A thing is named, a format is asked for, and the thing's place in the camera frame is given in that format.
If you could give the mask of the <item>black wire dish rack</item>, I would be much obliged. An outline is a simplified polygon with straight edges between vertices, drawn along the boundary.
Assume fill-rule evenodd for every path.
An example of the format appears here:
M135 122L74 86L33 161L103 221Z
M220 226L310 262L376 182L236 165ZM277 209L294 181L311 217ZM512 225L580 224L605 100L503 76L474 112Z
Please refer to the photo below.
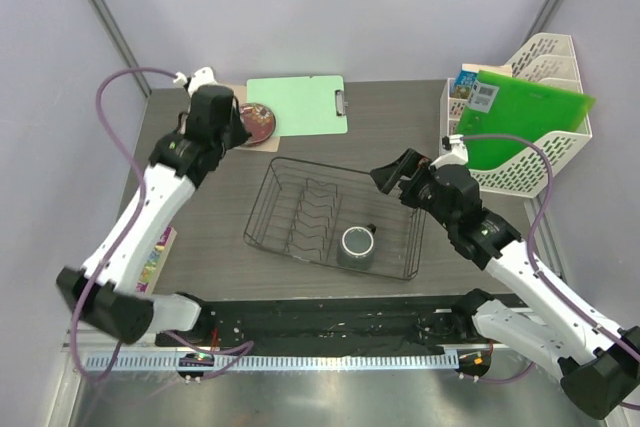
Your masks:
M247 221L244 240L257 249L302 262L409 281L419 271L426 215L402 205L397 192L378 192L365 171L277 157ZM341 234L374 224L376 252L370 270L340 267Z

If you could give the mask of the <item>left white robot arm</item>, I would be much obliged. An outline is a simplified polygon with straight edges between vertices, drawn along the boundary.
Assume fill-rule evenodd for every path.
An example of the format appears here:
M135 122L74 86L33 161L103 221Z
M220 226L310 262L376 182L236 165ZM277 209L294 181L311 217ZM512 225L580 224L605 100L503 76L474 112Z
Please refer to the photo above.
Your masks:
M204 85L190 97L184 127L156 143L139 186L103 244L74 269L65 267L56 285L83 321L124 344L146 333L178 331L190 345L213 332L199 299L187 294L144 295L137 290L145 262L161 234L224 155L248 133L233 91Z

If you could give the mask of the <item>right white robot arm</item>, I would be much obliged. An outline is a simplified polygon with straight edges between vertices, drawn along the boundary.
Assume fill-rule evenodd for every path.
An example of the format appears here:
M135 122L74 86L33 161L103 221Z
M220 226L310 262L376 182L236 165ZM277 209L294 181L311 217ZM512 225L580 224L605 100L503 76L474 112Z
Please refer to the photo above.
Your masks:
M499 280L539 317L511 311L478 290L451 318L457 338L507 345L559 381L583 413L605 419L639 386L639 329L623 328L585 302L531 251L502 216L484 207L464 161L432 161L413 149L370 172L377 189L428 212L462 257Z

